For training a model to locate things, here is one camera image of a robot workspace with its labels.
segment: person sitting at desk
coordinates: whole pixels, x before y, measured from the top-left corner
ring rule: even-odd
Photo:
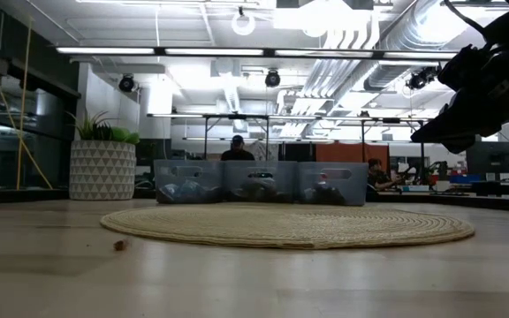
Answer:
[[[243,137],[235,135],[231,141],[231,150],[227,150],[221,155],[221,161],[254,160],[255,156],[243,149],[244,146],[245,141],[243,141]]]
[[[377,191],[386,190],[402,180],[400,176],[397,176],[393,181],[390,180],[388,175],[382,170],[381,163],[380,159],[373,158],[368,160],[368,184]]]

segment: woven round mat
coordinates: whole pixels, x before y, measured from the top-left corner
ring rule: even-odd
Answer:
[[[104,216],[101,223],[114,231],[153,239],[305,249],[434,244],[475,233],[470,224],[448,216],[293,204],[138,208]]]

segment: plastic container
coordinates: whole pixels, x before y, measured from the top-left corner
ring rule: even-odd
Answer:
[[[362,206],[367,196],[367,163],[300,163],[303,203]]]
[[[224,162],[224,197],[228,201],[294,202],[296,162]]]
[[[155,160],[158,203],[217,203],[223,200],[223,163]]]

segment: ceiling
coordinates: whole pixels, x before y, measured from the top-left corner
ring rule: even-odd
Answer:
[[[380,32],[403,12],[412,0],[393,0],[393,8],[378,14]],[[56,45],[62,46],[221,46],[268,48],[318,48],[325,36],[310,37],[301,30],[276,29],[267,18],[272,10],[259,10],[255,29],[250,35],[238,35],[232,29],[236,9],[205,8],[205,17],[198,7],[137,6],[119,4],[81,4],[76,0],[1,0],[4,10],[18,19],[34,18],[34,30]],[[483,25],[504,13],[492,12],[475,19]],[[444,49],[460,49],[474,43],[483,43],[482,37],[470,28],[449,42]],[[212,58],[182,57],[103,57],[91,60],[95,72],[102,67],[120,64],[163,64],[180,90],[174,95],[174,105],[213,105],[224,99],[218,78],[211,74]],[[264,74],[243,79],[238,88],[241,100],[276,101],[278,91],[288,87],[303,86],[314,68],[316,60],[301,59],[239,59],[241,67],[277,68],[282,77],[282,87],[266,88]],[[153,80],[155,75],[141,79]],[[398,115],[435,114],[449,101],[448,88],[433,83],[410,95],[403,80],[395,81],[375,100],[375,111]]]

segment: man with cap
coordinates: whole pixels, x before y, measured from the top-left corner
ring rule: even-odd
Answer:
[[[245,141],[243,141],[243,137],[240,135],[235,135],[231,141],[231,150],[227,150],[221,155],[221,161],[254,160],[255,157],[253,154],[243,149],[244,146]]]

